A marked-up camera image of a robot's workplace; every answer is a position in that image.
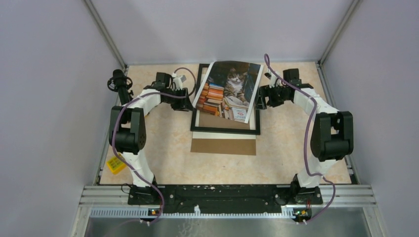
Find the cat and books photo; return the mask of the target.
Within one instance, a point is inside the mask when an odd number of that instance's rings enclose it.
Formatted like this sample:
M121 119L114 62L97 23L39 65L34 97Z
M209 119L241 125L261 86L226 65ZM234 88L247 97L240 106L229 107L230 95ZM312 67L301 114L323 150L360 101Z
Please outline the cat and books photo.
M214 61L209 64L192 105L200 112L248 123L263 71L261 64Z

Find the brown backing board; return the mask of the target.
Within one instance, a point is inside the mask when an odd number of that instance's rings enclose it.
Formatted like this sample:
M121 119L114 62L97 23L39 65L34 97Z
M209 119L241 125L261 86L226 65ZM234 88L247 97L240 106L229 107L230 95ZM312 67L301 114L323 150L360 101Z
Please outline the brown backing board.
M248 134L255 132L255 128L250 128L248 123L228 120L213 116L207 113L200 113L199 125L191 129L198 132ZM256 140L245 139L193 139L191 142L191 152L224 154L224 155L256 155Z

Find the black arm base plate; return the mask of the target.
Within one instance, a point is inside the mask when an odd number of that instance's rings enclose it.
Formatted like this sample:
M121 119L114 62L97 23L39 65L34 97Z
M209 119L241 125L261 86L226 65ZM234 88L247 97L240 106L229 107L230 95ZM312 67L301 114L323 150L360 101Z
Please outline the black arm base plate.
M319 187L301 188L298 184L276 185L157 185L152 187L131 186L128 204L160 204L161 198L165 204L176 201L274 201L279 205L318 205L323 203Z

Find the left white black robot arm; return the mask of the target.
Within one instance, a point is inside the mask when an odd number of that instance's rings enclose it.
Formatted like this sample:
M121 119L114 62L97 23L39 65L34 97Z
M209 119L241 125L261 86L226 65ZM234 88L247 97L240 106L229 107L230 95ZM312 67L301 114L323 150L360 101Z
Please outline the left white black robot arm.
M111 109L109 143L116 157L130 169L132 190L139 193L146 204L158 199L155 175L145 157L147 134L145 117L161 103L169 104L175 111L192 111L190 93L183 86L184 75L158 72L156 79L134 97L133 81L122 70L114 70L107 81L108 88L118 93L121 105Z

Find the black picture frame brown backing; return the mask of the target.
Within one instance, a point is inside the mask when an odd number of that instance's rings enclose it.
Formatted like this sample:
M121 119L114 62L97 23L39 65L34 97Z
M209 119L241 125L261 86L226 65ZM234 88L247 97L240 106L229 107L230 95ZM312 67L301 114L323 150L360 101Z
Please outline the black picture frame brown backing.
M201 64L191 131L259 135L255 103L263 69L261 64L240 61Z

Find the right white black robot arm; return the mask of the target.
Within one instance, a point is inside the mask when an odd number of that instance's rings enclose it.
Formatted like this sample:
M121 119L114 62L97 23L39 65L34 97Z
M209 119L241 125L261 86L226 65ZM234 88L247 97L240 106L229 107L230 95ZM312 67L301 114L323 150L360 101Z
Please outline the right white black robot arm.
M256 108L278 107L291 101L309 116L304 133L304 169L293 179L290 198L304 203L310 191L319 186L325 174L337 161L351 154L353 143L353 115L328 104L308 83L302 83L298 69L277 72L267 70L269 85L259 87Z

